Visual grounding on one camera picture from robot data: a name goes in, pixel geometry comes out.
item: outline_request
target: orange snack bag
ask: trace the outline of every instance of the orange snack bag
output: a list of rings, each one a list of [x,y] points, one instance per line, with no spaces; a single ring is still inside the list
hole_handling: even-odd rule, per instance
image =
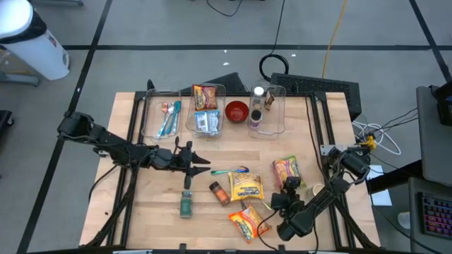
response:
[[[229,214],[228,217],[234,223],[234,225],[240,230],[240,233],[242,233],[247,243],[251,243],[251,240],[253,238],[258,237],[257,226],[263,220],[251,205],[241,212]],[[264,232],[270,229],[271,226],[264,222],[259,228],[259,233],[260,235],[262,235]]]
[[[193,85],[193,95],[195,98],[195,110],[217,109],[217,88],[208,85]]]

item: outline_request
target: computer monitor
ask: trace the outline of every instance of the computer monitor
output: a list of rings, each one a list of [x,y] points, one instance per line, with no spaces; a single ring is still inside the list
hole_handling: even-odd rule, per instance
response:
[[[433,91],[438,101],[437,107],[441,124],[452,126],[452,81]]]

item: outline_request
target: food package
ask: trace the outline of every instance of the food package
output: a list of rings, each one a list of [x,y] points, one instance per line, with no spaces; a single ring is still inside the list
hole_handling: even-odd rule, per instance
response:
[[[193,95],[195,99],[195,110],[217,109],[217,97],[215,86],[193,85]]]
[[[196,132],[211,135],[220,134],[218,131],[219,117],[220,110],[195,112]]]
[[[299,172],[297,158],[295,156],[289,156],[283,159],[277,159],[273,162],[273,172],[275,173],[276,181],[280,188],[283,187],[285,180],[289,176],[298,176],[302,179],[302,186],[306,184],[303,181],[303,177]]]
[[[262,223],[259,229],[257,228],[258,225],[262,222],[262,217],[252,206],[248,206],[248,208],[241,212],[229,214],[228,217],[240,230],[240,233],[242,233],[247,243],[251,243],[251,240],[253,238],[258,237],[258,230],[259,234],[262,235],[263,233],[271,229],[271,226],[269,226],[265,222]]]
[[[231,201],[245,198],[263,199],[263,184],[260,174],[230,172]]]

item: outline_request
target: white bin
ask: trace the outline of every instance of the white bin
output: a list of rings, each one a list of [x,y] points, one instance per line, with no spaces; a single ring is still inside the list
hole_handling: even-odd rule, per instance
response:
[[[27,0],[0,0],[0,44],[48,80],[69,73],[69,55]]]

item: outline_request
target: plastic lid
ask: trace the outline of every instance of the plastic lid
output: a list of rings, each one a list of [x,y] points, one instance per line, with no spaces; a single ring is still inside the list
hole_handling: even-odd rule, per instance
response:
[[[213,189],[214,189],[215,187],[217,187],[217,186],[220,186],[220,184],[219,184],[217,181],[214,181],[214,182],[209,186],[209,189],[210,189],[211,191],[213,191]]]
[[[253,110],[251,113],[251,119],[259,121],[262,117],[262,112],[260,110]]]
[[[27,0],[0,1],[0,39],[18,35],[31,24],[33,7]]]
[[[254,88],[254,94],[257,95],[257,96],[262,96],[263,95],[263,88],[262,87]]]

